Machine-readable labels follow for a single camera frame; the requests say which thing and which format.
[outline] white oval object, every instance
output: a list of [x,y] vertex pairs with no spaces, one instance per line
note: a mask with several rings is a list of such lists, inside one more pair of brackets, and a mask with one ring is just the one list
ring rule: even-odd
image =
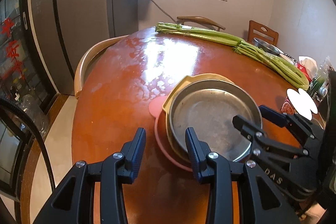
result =
[[287,90],[287,96],[295,110],[300,115],[311,121],[313,117],[307,100],[305,100],[304,97],[300,95],[300,93],[292,89]]
[[307,101],[307,104],[309,105],[310,110],[313,113],[317,114],[318,113],[317,106],[314,100],[309,96],[309,94],[303,89],[299,89],[299,93],[303,97],[303,99]]

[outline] red package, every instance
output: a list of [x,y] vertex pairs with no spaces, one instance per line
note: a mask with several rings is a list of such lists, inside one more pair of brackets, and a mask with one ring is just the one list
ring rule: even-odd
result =
[[311,79],[309,77],[309,74],[304,66],[302,66],[300,63],[296,63],[295,67],[297,67],[299,70],[303,72],[303,74],[307,77],[309,83],[311,82]]

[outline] white wall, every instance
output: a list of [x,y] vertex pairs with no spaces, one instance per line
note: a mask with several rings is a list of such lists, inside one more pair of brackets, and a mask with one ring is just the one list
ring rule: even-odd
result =
[[[273,0],[154,0],[173,18],[203,16],[226,27],[225,32],[247,37],[249,20],[267,25]],[[139,30],[157,22],[172,22],[150,0],[138,0]]]
[[317,63],[326,56],[336,66],[336,6],[332,0],[274,0],[268,25],[279,33],[278,47],[294,58]]

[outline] round table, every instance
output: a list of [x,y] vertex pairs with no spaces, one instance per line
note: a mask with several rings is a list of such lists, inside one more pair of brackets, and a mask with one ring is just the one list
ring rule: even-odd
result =
[[[208,185],[175,167],[160,151],[154,137],[155,119],[149,102],[168,95],[186,75],[217,73],[247,91],[257,105],[277,111],[293,88],[281,76],[253,59],[214,42],[141,30],[109,47],[88,76],[78,100],[72,132],[73,163],[102,161],[133,139],[138,127],[147,143],[138,178],[124,185],[130,224],[204,224]],[[285,129],[263,119],[274,140],[298,146]],[[95,189],[94,222],[100,222],[100,187]],[[234,203],[234,222],[239,209]]]

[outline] bottle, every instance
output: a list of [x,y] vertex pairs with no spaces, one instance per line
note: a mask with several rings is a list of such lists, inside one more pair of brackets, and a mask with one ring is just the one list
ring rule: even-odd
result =
[[30,94],[21,97],[15,86],[11,86],[10,92],[17,101],[18,106],[32,119],[42,138],[45,138],[49,130],[49,120],[36,103],[34,97]]

